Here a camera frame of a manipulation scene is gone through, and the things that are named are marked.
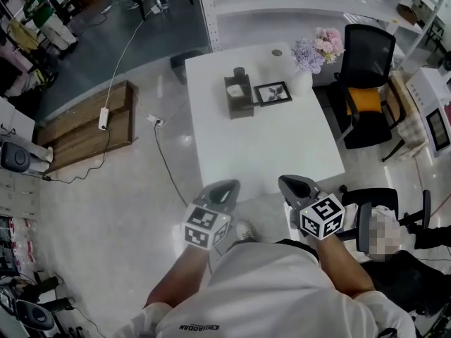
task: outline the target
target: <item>forearm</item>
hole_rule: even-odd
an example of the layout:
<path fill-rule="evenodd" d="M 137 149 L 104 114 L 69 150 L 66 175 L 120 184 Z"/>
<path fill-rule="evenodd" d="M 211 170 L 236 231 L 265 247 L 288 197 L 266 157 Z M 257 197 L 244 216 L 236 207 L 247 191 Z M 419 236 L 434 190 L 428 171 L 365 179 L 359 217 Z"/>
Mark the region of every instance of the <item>forearm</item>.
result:
<path fill-rule="evenodd" d="M 339 292 L 353 298 L 374 290 L 368 273 L 334 234 L 323 240 L 316 240 L 316 251 L 321 268 Z"/>
<path fill-rule="evenodd" d="M 199 291 L 209 252 L 189 245 L 164 278 L 151 291 L 147 307 L 151 303 L 167 303 L 175 308 Z"/>

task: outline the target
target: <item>mesh chair back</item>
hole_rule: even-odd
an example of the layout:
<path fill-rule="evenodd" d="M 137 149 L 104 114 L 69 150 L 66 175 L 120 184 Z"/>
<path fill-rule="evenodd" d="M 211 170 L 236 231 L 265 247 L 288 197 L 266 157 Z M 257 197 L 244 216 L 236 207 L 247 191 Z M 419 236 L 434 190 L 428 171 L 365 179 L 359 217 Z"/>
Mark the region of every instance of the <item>mesh chair back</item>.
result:
<path fill-rule="evenodd" d="M 352 24 L 345 28 L 345 53 L 340 81 L 360 89 L 388 81 L 396 38 L 377 27 Z"/>

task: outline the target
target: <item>gray floor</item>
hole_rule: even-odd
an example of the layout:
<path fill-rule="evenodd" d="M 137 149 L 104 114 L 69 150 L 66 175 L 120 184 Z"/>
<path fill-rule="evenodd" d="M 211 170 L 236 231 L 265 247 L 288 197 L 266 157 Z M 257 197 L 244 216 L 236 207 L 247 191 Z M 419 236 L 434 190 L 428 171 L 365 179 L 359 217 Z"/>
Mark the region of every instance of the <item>gray floor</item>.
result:
<path fill-rule="evenodd" d="M 99 15 L 108 5 L 114 6 L 107 14 Z M 127 10 L 130 0 L 101 0 L 74 17 L 70 28 L 80 35 L 80 43 L 71 55 L 58 63 L 59 76 L 45 91 L 36 120 L 46 118 L 80 94 L 111 79 L 116 64 L 139 25 L 139 9 Z M 144 2 L 145 11 L 154 0 Z M 188 0 L 170 0 L 169 9 L 154 15 L 151 13 L 135 38 L 119 66 L 117 74 L 141 66 L 150 61 L 206 47 L 208 44 L 199 0 L 192 6 Z"/>
<path fill-rule="evenodd" d="M 168 121 L 158 130 L 159 141 L 185 200 L 191 201 L 202 188 L 187 87 L 175 78 L 169 59 L 148 63 L 121 78 L 137 86 L 142 100 L 141 108 L 135 99 L 133 144 L 108 153 L 102 168 L 93 170 L 86 180 L 70 185 L 41 182 L 41 218 L 37 227 L 38 256 L 45 270 L 50 275 L 59 274 L 66 282 L 58 296 L 74 297 L 75 305 L 107 337 L 140 311 L 150 290 L 184 248 L 180 224 L 185 207 L 171 183 L 157 149 L 154 129 L 145 114 Z M 321 91 L 316 90 L 316 94 L 321 105 L 326 106 Z M 333 134 L 338 135 L 333 112 L 324 108 L 324 113 Z M 341 184 L 350 190 L 395 188 L 400 216 L 419 210 L 421 191 L 429 189 L 435 211 L 451 189 L 450 159 L 433 159 L 426 150 L 416 159 L 382 163 L 381 157 L 398 139 L 393 137 L 390 142 L 365 149 L 347 150 L 340 145 L 346 173 L 319 182 L 320 186 L 328 192 L 337 192 Z M 71 180 L 100 163 L 101 156 L 97 156 L 60 169 L 52 177 Z M 235 221 L 250 221 L 257 237 L 265 242 L 289 237 L 281 194 L 241 202 L 234 214 Z M 450 223 L 448 201 L 431 218 L 431 227 Z M 218 264 L 219 254 L 236 239 L 235 232 L 230 231 L 220 243 L 220 253 L 211 252 L 212 270 Z M 421 259 L 449 259 L 445 247 L 413 253 Z M 449 261 L 423 262 L 443 272 L 450 271 Z M 99 337 L 77 311 L 61 312 L 58 316 L 65 324 L 82 325 L 92 337 Z M 419 318 L 417 325 L 424 333 L 432 322 Z"/>

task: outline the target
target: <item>white desk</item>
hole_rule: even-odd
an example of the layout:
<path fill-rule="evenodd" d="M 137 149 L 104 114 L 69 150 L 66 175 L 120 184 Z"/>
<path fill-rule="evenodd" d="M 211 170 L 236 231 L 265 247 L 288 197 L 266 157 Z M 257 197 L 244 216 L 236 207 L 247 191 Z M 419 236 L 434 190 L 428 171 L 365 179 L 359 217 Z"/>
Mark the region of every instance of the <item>white desk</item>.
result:
<path fill-rule="evenodd" d="M 282 56 L 271 54 L 273 49 Z M 286 43 L 220 51 L 186 61 L 197 155 L 204 186 L 241 181 L 240 201 L 279 192 L 278 178 L 296 174 L 319 181 L 345 171 L 313 90 L 293 101 L 255 108 L 231 120 L 224 77 L 242 66 L 251 86 L 288 81 L 295 63 Z"/>

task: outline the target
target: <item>picture frame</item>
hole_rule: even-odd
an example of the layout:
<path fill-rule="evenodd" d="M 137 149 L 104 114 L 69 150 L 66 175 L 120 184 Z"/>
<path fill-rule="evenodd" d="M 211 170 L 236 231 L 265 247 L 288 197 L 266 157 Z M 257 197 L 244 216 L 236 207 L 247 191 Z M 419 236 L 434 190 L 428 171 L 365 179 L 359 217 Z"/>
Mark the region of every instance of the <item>picture frame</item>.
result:
<path fill-rule="evenodd" d="M 270 106 L 292 101 L 285 82 L 257 85 L 254 87 L 254 91 L 260 106 Z"/>

